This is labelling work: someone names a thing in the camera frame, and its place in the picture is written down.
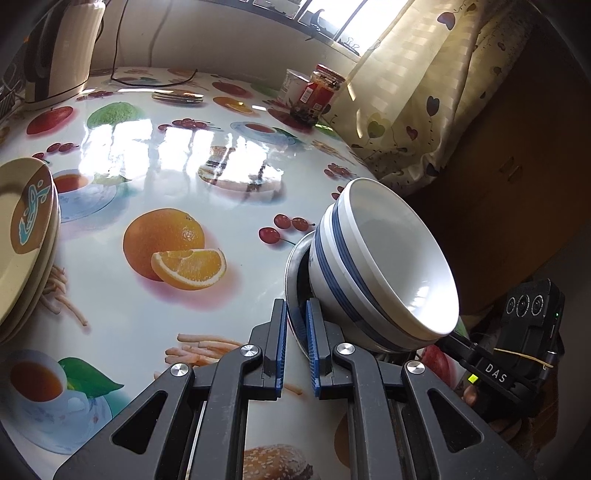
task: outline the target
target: stacked plates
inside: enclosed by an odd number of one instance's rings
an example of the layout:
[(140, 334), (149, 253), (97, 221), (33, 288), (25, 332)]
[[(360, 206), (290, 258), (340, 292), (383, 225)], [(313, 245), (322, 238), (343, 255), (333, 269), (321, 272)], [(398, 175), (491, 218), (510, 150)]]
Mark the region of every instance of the stacked plates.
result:
[(366, 349), (416, 350), (457, 323), (456, 286), (437, 242), (413, 210), (375, 180), (350, 182), (326, 210), (309, 271), (326, 319)]
[(195, 105), (203, 103), (203, 95), (190, 92), (189, 90), (155, 90), (152, 98), (167, 103), (177, 103), (181, 105)]
[(19, 158), (0, 167), (0, 343), (33, 312), (56, 256), (60, 210), (46, 164)]

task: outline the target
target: jar lid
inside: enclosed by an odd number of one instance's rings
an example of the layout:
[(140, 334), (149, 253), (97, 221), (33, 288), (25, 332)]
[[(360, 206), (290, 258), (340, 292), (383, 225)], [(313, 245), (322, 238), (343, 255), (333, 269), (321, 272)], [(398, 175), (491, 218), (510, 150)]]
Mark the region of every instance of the jar lid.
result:
[(340, 82), (344, 82), (345, 81), (345, 77), (343, 77), (342, 75), (339, 75), (334, 70), (331, 70), (330, 68), (325, 67), (324, 65), (321, 65), (320, 63), (318, 65), (316, 65), (316, 69), (317, 70), (320, 70), (323, 73), (327, 73), (328, 75), (331, 75), (331, 76), (335, 77), (335, 79), (338, 80), (338, 81), (340, 81)]

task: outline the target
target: metal screw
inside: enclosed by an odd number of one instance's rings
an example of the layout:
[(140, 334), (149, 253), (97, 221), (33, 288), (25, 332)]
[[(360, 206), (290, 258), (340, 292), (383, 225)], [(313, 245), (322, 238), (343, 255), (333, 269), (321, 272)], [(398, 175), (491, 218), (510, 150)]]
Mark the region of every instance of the metal screw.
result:
[(418, 360), (407, 363), (407, 370), (414, 375), (420, 375), (425, 371), (425, 366)]
[(172, 373), (175, 377), (182, 377), (183, 375), (187, 375), (189, 373), (189, 367), (185, 364), (174, 364), (170, 367), (170, 373)]
[(255, 356), (258, 354), (258, 347), (256, 345), (244, 345), (240, 348), (240, 353), (244, 356)]
[(336, 351), (341, 355), (350, 355), (355, 351), (355, 345), (350, 343), (340, 343), (336, 346)]

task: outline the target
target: rubber band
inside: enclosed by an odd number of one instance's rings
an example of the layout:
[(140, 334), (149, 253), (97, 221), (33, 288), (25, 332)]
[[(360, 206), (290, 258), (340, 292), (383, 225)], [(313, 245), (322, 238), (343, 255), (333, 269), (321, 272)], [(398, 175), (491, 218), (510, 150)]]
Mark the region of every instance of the rubber band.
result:
[(539, 358), (536, 358), (531, 355), (526, 355), (524, 353), (519, 353), (519, 352), (512, 352), (511, 350), (503, 350), (502, 348), (495, 348), (493, 350), (495, 352), (511, 353), (512, 355), (517, 355), (517, 356), (520, 356), (523, 358), (527, 358), (528, 360), (533, 360), (534, 362), (538, 362), (540, 365), (544, 365), (547, 368), (554, 368), (554, 365), (551, 365), (548, 362), (544, 362), (543, 360), (540, 360)]

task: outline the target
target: windowsill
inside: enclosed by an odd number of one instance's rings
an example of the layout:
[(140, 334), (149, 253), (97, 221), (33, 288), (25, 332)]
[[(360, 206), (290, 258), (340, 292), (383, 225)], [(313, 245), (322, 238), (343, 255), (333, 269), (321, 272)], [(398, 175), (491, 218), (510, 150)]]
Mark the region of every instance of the windowsill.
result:
[(277, 12), (272, 10), (268, 10), (265, 7), (260, 7), (259, 5), (254, 5), (251, 3), (246, 2), (239, 2), (238, 4), (234, 3), (232, 0), (199, 0), (202, 2), (210, 2), (213, 4), (224, 5), (226, 7), (237, 8), (240, 10), (244, 10), (245, 12), (250, 12), (255, 15), (260, 15), (261, 17), (268, 18), (269, 20), (273, 20), (277, 23), (283, 24), (286, 27), (293, 28), (299, 32), (302, 32), (309, 37), (313, 37), (314, 40), (320, 41), (325, 45), (328, 45), (330, 48), (336, 50), (341, 55), (344, 55), (349, 60), (358, 62), (361, 57), (355, 55), (353, 52), (346, 49), (344, 46), (335, 42), (332, 38), (326, 37), (325, 35), (316, 32), (308, 25), (304, 25), (303, 23), (297, 22), (291, 18), (287, 18)]

